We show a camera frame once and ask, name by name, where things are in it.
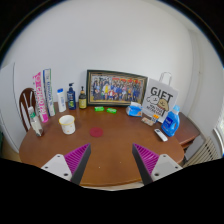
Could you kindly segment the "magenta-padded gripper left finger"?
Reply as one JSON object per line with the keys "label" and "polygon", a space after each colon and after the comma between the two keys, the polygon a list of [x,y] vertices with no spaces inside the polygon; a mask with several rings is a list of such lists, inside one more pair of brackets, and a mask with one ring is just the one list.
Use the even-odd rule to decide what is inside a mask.
{"label": "magenta-padded gripper left finger", "polygon": [[91,154],[91,145],[85,144],[66,155],[56,154],[42,169],[79,185]]}

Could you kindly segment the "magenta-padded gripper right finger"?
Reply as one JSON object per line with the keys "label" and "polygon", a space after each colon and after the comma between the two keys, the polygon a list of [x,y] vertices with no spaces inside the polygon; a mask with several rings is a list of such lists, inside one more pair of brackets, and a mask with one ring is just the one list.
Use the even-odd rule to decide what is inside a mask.
{"label": "magenta-padded gripper right finger", "polygon": [[182,169],[182,167],[167,154],[158,155],[138,144],[133,144],[132,154],[144,185],[150,184]]}

